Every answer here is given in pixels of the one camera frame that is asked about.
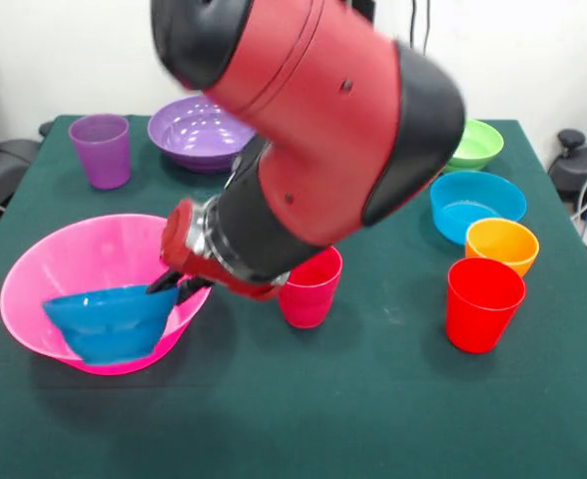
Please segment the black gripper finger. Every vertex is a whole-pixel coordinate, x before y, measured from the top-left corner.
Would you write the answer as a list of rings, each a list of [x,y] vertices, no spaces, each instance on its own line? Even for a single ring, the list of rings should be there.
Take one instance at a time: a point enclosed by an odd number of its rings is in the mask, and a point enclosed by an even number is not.
[[[181,278],[182,274],[179,271],[167,270],[147,287],[146,294],[154,294],[163,290],[172,289],[178,284]]]
[[[212,283],[204,278],[201,277],[191,277],[189,279],[183,280],[178,285],[178,296],[176,305],[181,305],[187,300],[189,300],[193,295],[198,293],[203,288],[209,288],[212,286]]]

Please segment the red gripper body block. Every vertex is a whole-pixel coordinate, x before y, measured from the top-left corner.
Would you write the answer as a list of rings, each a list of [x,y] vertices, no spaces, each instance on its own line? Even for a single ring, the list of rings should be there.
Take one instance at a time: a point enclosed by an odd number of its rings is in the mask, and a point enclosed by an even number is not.
[[[232,265],[237,258],[219,228],[216,198],[203,204],[184,199],[167,218],[161,236],[161,259],[169,269],[256,300],[275,297],[289,279],[286,272],[260,280],[245,264]]]

